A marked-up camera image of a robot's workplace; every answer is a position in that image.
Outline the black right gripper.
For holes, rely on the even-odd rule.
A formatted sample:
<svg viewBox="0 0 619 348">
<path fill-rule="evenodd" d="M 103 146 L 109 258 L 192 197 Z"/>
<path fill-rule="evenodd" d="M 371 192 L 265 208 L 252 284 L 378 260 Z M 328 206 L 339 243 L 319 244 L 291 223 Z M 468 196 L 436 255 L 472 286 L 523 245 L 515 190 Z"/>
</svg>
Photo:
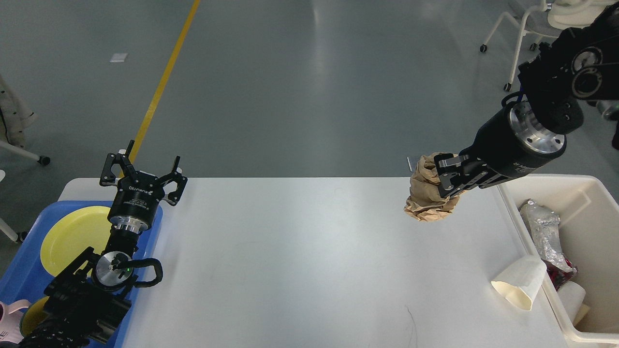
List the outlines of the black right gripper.
<svg viewBox="0 0 619 348">
<path fill-rule="evenodd" d="M 566 136 L 542 126 L 531 105 L 508 104 L 478 130 L 460 156 L 434 155 L 439 196 L 451 198 L 527 176 L 559 158 L 566 148 Z"/>
</svg>

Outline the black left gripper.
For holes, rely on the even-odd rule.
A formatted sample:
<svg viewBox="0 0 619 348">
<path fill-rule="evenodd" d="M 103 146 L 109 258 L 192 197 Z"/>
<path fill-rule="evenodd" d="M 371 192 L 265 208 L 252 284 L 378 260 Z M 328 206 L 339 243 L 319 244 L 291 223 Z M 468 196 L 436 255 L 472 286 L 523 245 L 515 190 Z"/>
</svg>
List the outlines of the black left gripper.
<svg viewBox="0 0 619 348">
<path fill-rule="evenodd" d="M 111 225 L 140 235 L 152 227 L 161 201 L 169 205 L 179 203 L 188 178 L 179 167 L 181 157 L 176 156 L 168 174 L 150 181 L 150 175 L 137 171 L 130 161 L 134 143 L 134 140 L 130 140 L 124 152 L 107 154 L 99 185 L 118 187 L 107 216 Z M 172 183 L 176 188 L 166 192 L 164 188 Z"/>
</svg>

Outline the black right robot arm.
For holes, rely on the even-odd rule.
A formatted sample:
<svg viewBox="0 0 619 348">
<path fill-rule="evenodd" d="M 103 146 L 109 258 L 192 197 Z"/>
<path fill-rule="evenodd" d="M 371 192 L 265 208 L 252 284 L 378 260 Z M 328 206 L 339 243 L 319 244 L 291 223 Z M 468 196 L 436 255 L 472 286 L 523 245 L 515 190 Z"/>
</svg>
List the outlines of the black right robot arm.
<svg viewBox="0 0 619 348">
<path fill-rule="evenodd" d="M 529 175 L 565 152 L 567 134 L 584 121 L 578 101 L 617 101 L 618 3 L 542 43 L 518 70 L 520 89 L 502 99 L 473 144 L 434 156 L 442 198 Z"/>
</svg>

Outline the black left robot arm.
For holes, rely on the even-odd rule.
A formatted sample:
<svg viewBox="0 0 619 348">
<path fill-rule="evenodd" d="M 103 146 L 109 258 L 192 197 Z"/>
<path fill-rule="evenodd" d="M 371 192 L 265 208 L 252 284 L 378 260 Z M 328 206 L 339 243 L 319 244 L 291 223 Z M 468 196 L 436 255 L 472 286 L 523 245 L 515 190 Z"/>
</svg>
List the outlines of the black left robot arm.
<svg viewBox="0 0 619 348">
<path fill-rule="evenodd" d="M 163 280 L 155 258 L 137 259 L 140 236 L 152 228 L 161 202 L 179 202 L 188 179 L 179 169 L 180 156 L 168 174 L 158 177 L 133 167 L 134 141 L 124 152 L 109 153 L 99 184 L 115 187 L 107 220 L 110 236 L 104 249 L 91 246 L 64 267 L 44 290 L 46 315 L 24 335 L 18 348 L 83 348 L 90 341 L 102 344 L 115 333 L 132 306 L 128 294 Z"/>
</svg>

